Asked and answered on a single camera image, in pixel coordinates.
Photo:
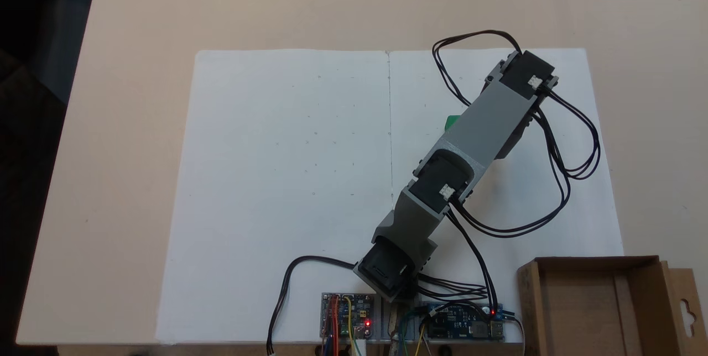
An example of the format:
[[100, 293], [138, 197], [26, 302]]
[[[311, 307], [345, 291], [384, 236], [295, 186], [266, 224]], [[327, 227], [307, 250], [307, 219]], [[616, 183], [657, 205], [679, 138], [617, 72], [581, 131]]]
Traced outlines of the grey ridged moving gripper jaw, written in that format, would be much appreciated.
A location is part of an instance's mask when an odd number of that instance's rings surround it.
[[495, 156], [496, 160], [505, 159], [518, 144], [521, 137], [523, 137], [524, 131], [533, 120], [533, 113], [534, 110], [527, 110], [523, 115], [514, 111], [511, 111], [511, 113], [504, 111], [498, 112], [496, 115], [496, 124], [500, 128], [501, 136], [506, 137]]

